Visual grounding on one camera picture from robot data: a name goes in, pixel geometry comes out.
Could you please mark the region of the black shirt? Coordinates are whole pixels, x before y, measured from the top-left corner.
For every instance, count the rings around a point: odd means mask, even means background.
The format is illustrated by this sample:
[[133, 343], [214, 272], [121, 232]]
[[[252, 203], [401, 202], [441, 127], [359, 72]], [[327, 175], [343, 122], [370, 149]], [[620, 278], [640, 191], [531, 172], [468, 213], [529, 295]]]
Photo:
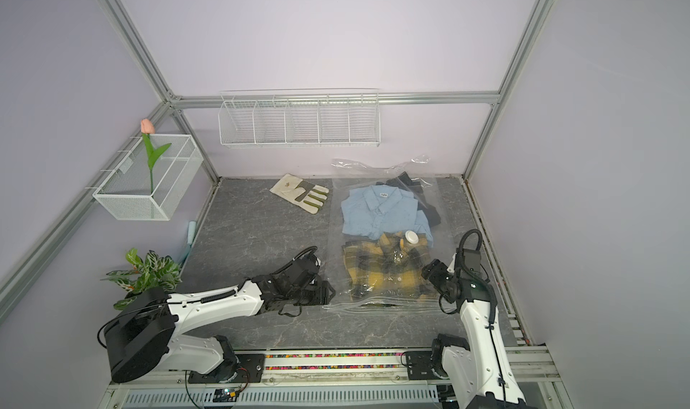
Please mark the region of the black shirt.
[[388, 179], [386, 182], [377, 182], [377, 185], [392, 186], [411, 193], [418, 202], [418, 210], [422, 211], [426, 216], [431, 228], [437, 227], [442, 222], [437, 208], [427, 201], [423, 191], [424, 187], [420, 179], [413, 179], [403, 171], [400, 175], [397, 175], [397, 177]]

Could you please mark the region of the clear plastic vacuum bag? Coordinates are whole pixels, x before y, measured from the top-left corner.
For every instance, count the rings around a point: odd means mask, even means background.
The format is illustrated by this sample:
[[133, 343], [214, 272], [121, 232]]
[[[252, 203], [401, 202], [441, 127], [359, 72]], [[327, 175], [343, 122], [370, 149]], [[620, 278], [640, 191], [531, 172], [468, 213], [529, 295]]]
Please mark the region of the clear plastic vacuum bag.
[[437, 227], [431, 228], [433, 245], [429, 244], [431, 262], [435, 259], [447, 261], [454, 252], [453, 236], [450, 227], [450, 218], [447, 216], [447, 208], [438, 185], [438, 177], [433, 175], [431, 160], [426, 155], [419, 155], [393, 166], [370, 166], [353, 159], [335, 158], [332, 160], [334, 179], [332, 180], [332, 207], [328, 236], [328, 263], [326, 275], [333, 284], [336, 295], [330, 304], [333, 310], [341, 310], [352, 313], [375, 313], [384, 311], [410, 311], [427, 312], [437, 309], [438, 292], [427, 299], [412, 301], [405, 299], [392, 299], [384, 297], [370, 297], [361, 301], [351, 299], [348, 289], [350, 277], [343, 263], [342, 247], [349, 241], [371, 240], [362, 236], [347, 236], [342, 232], [343, 216], [341, 203], [349, 196], [349, 191], [368, 185], [377, 185], [377, 182], [397, 177], [405, 171], [411, 178], [420, 179], [424, 187], [427, 201], [437, 208], [442, 222]]

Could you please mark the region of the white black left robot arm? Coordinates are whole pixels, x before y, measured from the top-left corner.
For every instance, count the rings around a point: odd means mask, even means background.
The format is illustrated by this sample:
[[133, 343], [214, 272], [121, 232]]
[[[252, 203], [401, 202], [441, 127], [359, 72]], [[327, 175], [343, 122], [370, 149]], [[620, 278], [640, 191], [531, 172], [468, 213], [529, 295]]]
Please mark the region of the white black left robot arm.
[[110, 364], [111, 381], [138, 380], [154, 371], [182, 371], [196, 383], [250, 380], [223, 335], [200, 338], [191, 332], [236, 317], [285, 308], [326, 306], [336, 291], [321, 275], [316, 248], [309, 247], [272, 274], [241, 284], [196, 293], [145, 290], [100, 331]]

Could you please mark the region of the light blue shirt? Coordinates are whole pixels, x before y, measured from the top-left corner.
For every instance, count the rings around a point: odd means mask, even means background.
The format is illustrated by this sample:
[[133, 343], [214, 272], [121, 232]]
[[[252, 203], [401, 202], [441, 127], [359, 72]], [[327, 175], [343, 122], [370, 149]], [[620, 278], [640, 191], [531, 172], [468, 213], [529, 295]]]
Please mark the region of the light blue shirt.
[[384, 233], [413, 231], [433, 245], [431, 225], [416, 196], [388, 185], [368, 185], [349, 191], [341, 203], [342, 232], [378, 240]]

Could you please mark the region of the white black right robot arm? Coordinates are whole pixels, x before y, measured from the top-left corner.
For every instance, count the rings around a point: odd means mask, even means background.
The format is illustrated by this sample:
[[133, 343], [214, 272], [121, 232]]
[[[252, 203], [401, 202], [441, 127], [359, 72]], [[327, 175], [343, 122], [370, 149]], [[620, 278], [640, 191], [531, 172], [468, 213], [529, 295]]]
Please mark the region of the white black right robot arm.
[[449, 381], [444, 408], [528, 408], [501, 337], [495, 291], [474, 270], [480, 263], [477, 248], [458, 248], [452, 271], [438, 260], [422, 269], [440, 302], [456, 305], [449, 313], [460, 315], [466, 336], [439, 334], [429, 353], [407, 351], [401, 361], [411, 380]]

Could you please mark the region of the yellow plaid shirt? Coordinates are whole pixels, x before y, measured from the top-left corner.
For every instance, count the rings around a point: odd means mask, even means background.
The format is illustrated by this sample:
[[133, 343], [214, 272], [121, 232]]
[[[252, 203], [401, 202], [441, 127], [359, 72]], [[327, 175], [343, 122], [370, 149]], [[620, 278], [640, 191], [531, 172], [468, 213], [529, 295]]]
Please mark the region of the yellow plaid shirt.
[[354, 301], [370, 297], [418, 301], [434, 293], [422, 278], [422, 268], [431, 262], [424, 234], [409, 238], [403, 231], [384, 233], [376, 241], [349, 241], [342, 256]]

